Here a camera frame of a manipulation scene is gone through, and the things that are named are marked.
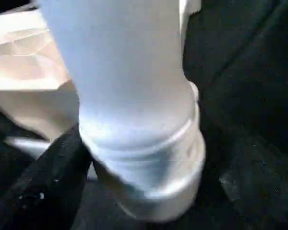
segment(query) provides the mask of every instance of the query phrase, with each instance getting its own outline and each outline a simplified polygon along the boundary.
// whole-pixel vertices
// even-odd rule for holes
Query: black fabric
[[[211,147],[202,126],[235,210],[260,229],[288,228],[288,0],[222,1],[193,16],[184,60],[202,122],[221,130]]]
[[[69,229],[90,163],[75,125],[7,190],[0,200],[0,230]]]
[[[2,109],[0,109],[0,140],[4,140],[7,137],[22,137],[46,140],[46,138],[28,129],[24,129],[17,125],[8,115],[6,115]]]
[[[0,13],[12,10],[13,8],[21,7],[23,5],[29,4],[30,0],[0,0]]]

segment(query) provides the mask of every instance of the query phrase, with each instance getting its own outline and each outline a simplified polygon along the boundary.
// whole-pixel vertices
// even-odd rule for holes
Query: crumpled paper
[[[0,91],[56,90],[69,80],[38,10],[0,15]]]

